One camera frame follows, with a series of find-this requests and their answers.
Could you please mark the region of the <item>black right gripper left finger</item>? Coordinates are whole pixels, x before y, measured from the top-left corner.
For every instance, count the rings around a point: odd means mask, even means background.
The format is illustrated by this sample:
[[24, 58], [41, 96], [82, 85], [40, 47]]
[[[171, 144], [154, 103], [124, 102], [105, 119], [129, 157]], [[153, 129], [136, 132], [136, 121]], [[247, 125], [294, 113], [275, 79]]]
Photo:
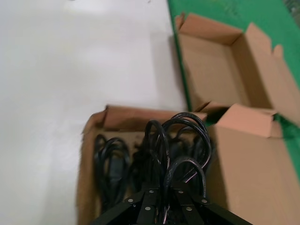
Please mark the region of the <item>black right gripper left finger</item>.
[[150, 187], [131, 195], [102, 213], [92, 225], [158, 224], [159, 189]]

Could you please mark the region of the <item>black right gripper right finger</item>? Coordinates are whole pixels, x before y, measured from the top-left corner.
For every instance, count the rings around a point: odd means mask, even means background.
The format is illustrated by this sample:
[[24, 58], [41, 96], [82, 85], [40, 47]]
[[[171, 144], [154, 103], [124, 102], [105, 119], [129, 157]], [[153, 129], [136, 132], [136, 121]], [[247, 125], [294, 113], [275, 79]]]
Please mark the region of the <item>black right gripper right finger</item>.
[[249, 225], [232, 212], [192, 193], [186, 185], [173, 186], [173, 223], [175, 225]]

